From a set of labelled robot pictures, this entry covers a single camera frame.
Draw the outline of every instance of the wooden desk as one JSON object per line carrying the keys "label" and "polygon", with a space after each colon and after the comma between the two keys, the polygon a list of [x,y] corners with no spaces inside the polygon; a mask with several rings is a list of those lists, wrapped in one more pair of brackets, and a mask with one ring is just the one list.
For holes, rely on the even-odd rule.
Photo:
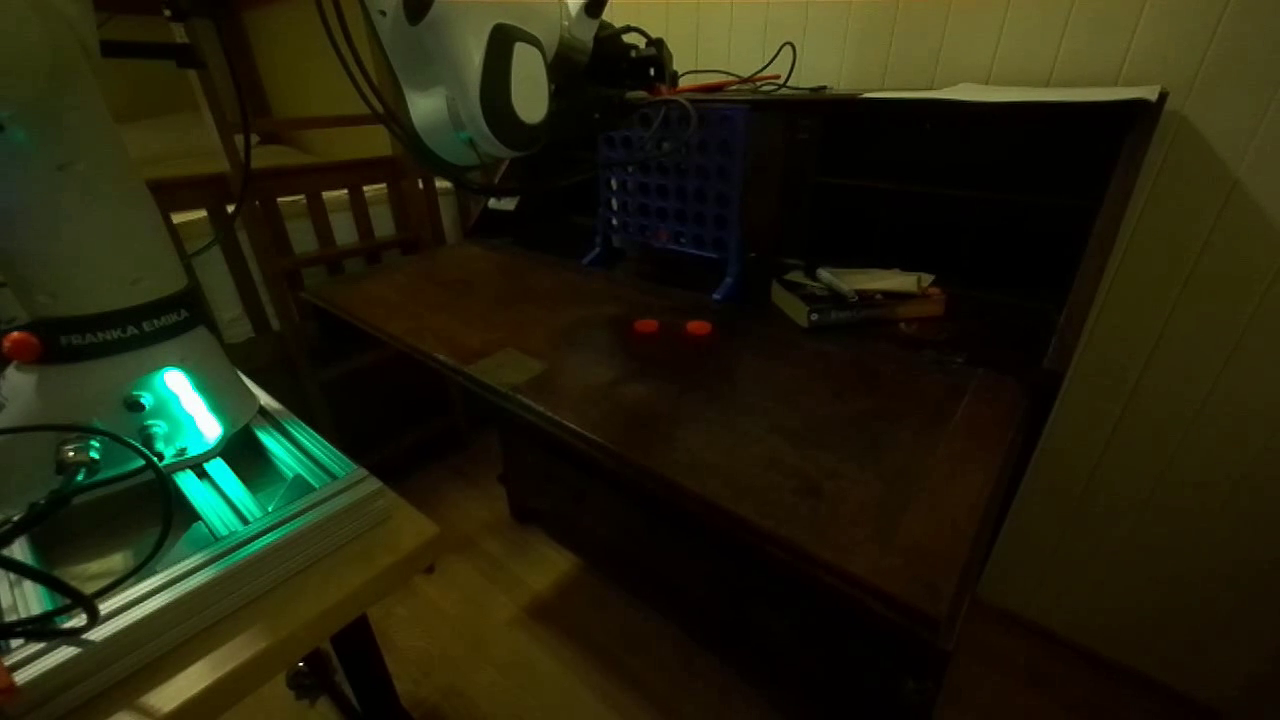
{"label": "wooden desk", "polygon": [[455,245],[313,292],[599,468],[946,645],[1024,456],[1026,387],[776,312],[627,337],[699,295]]}
{"label": "wooden desk", "polygon": [[343,667],[376,671],[369,667],[379,658],[363,610],[427,566],[438,527],[382,488],[372,493],[372,504],[382,514],[372,532],[195,632],[74,718],[221,718],[328,639]]}

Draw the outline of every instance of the wooden floor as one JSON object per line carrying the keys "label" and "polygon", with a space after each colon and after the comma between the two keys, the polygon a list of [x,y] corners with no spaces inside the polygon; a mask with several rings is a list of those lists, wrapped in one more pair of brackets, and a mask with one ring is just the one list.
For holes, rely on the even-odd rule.
{"label": "wooden floor", "polygon": [[[438,520],[438,566],[388,597],[379,632],[420,720],[753,720],[787,718],[733,659],[699,650],[580,555],[503,514],[493,435],[396,488]],[[337,718],[269,685],[229,718]],[[1184,720],[1204,718],[991,610],[958,627],[940,720]]]}

